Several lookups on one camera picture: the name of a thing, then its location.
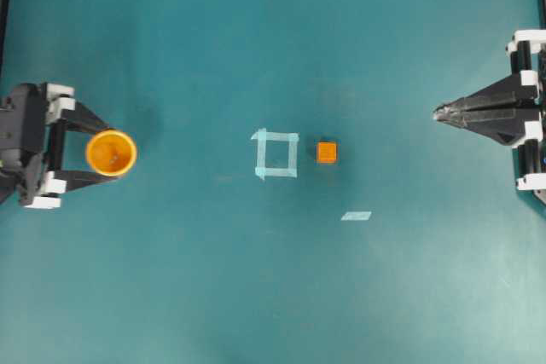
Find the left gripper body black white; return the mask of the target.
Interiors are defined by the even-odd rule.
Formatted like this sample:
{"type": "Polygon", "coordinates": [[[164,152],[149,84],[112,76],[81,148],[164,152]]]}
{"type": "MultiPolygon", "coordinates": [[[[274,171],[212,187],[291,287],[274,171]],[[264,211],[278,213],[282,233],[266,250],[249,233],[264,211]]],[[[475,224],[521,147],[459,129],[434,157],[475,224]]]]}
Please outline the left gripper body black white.
{"type": "Polygon", "coordinates": [[[28,208],[61,206],[55,193],[40,192],[45,134],[63,109],[75,108],[73,95],[65,85],[19,84],[1,98],[1,201],[18,193],[28,208]]]}

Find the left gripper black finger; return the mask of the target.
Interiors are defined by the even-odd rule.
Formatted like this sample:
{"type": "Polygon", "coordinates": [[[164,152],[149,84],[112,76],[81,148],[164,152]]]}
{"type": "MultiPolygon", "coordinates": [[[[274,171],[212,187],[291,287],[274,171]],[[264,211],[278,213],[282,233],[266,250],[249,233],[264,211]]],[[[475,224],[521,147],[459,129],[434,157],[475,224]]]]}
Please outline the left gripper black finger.
{"type": "Polygon", "coordinates": [[[86,188],[91,185],[113,182],[116,176],[104,176],[102,174],[82,170],[55,170],[53,179],[60,182],[60,193],[86,188]]]}
{"type": "Polygon", "coordinates": [[[62,97],[58,100],[60,108],[59,119],[67,123],[71,131],[98,134],[112,127],[95,115],[87,106],[70,97],[62,97]]]}

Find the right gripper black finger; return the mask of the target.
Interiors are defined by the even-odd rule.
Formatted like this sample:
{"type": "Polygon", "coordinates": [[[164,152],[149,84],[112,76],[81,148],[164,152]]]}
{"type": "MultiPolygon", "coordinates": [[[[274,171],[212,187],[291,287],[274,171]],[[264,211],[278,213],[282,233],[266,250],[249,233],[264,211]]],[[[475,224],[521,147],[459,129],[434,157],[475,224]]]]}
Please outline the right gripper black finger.
{"type": "Polygon", "coordinates": [[[544,138],[541,113],[537,108],[498,108],[433,116],[437,122],[485,136],[507,147],[544,138]]]}
{"type": "Polygon", "coordinates": [[[538,74],[521,71],[503,78],[482,90],[450,103],[441,104],[433,116],[453,116],[458,113],[517,107],[538,98],[538,74]]]}

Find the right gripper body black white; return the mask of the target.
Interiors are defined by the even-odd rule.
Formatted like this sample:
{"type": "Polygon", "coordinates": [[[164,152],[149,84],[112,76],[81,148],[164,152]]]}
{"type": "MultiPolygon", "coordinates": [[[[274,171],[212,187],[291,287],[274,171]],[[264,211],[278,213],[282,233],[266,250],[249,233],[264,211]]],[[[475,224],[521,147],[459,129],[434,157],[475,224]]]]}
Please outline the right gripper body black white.
{"type": "Polygon", "coordinates": [[[506,47],[511,70],[529,86],[532,97],[523,103],[517,123],[523,135],[512,145],[517,174],[515,186],[521,192],[545,202],[545,31],[518,30],[506,47]]]}

